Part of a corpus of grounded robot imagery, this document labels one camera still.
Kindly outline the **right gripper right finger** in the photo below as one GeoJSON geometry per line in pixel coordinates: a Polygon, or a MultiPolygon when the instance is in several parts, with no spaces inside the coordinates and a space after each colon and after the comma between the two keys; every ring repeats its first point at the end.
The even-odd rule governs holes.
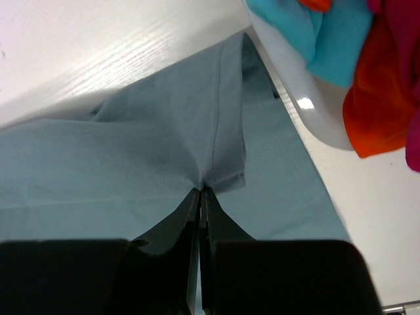
{"type": "Polygon", "coordinates": [[[365,260],[341,240],[258,241],[201,192],[201,305],[206,314],[380,314],[365,260]]]}

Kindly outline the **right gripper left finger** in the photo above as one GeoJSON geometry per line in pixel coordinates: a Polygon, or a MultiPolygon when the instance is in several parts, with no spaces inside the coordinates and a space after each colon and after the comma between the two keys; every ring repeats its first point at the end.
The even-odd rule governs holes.
{"type": "Polygon", "coordinates": [[[193,314],[200,192],[139,237],[1,244],[2,314],[193,314]]]}

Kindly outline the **grey-blue t shirt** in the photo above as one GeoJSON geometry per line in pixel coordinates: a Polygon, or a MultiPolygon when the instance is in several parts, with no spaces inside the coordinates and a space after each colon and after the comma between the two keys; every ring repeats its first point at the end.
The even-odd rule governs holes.
{"type": "Polygon", "coordinates": [[[260,240],[348,240],[242,33],[137,81],[87,117],[1,132],[1,239],[132,239],[193,188],[260,240]]]}

